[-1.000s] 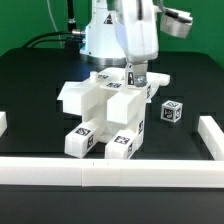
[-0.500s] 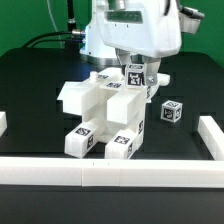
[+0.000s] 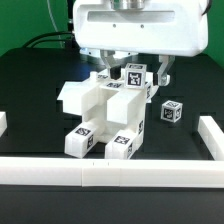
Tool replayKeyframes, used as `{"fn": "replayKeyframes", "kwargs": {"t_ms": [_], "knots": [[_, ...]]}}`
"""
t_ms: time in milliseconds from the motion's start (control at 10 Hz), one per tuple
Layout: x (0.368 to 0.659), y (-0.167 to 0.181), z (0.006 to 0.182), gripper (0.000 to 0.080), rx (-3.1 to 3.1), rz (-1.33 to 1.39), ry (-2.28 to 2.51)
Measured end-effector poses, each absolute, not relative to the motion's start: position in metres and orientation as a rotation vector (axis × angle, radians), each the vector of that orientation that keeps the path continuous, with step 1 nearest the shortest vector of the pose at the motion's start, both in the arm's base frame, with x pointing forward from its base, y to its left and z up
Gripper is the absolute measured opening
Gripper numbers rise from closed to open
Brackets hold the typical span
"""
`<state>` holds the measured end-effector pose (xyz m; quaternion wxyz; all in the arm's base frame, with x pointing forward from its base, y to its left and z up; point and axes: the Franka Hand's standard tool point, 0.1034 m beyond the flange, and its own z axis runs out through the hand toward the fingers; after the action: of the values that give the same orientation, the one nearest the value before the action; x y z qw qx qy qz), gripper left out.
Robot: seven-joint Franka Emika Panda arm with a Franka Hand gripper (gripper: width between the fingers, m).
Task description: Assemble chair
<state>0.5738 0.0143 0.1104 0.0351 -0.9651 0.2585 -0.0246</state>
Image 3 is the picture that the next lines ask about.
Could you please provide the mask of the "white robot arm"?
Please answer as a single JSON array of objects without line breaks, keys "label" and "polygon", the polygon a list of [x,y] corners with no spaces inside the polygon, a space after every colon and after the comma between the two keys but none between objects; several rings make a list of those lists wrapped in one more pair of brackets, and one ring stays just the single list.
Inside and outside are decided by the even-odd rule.
[{"label": "white robot arm", "polygon": [[76,0],[74,35],[82,48],[97,49],[108,69],[120,52],[160,57],[158,84],[177,56],[192,57],[208,44],[212,0]]}]

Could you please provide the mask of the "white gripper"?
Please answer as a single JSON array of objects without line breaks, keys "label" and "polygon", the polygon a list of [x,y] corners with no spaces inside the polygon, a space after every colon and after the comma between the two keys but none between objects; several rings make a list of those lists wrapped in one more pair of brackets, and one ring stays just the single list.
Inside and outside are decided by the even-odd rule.
[{"label": "white gripper", "polygon": [[80,47],[101,49],[113,80],[121,77],[114,51],[160,55],[153,84],[167,86],[174,56],[195,56],[207,47],[208,5],[209,0],[143,0],[140,9],[115,9],[112,0],[76,0],[74,34]]}]

